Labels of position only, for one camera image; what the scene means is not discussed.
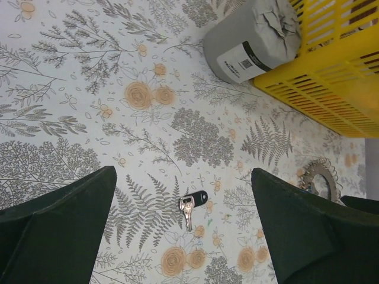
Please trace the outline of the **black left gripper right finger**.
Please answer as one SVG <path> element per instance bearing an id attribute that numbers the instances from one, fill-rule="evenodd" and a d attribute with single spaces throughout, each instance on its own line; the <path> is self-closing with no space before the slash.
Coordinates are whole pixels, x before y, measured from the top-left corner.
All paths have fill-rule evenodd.
<path id="1" fill-rule="evenodd" d="M 378 201 L 337 204 L 260 168 L 251 182 L 278 283 L 378 283 Z"/>

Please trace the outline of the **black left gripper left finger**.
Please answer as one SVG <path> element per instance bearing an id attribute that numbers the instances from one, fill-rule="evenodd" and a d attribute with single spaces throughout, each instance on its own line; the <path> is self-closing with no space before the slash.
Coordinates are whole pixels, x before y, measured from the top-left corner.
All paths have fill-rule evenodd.
<path id="1" fill-rule="evenodd" d="M 115 187 L 105 166 L 1 210 L 1 283 L 89 283 Z"/>

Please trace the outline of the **metal disc with keyrings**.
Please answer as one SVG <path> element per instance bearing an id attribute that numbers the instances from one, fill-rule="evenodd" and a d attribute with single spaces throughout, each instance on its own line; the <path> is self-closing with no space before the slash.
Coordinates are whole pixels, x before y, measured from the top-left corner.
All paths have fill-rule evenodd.
<path id="1" fill-rule="evenodd" d="M 298 187 L 334 203 L 341 201 L 337 171 L 325 157 L 310 161 L 299 175 Z"/>

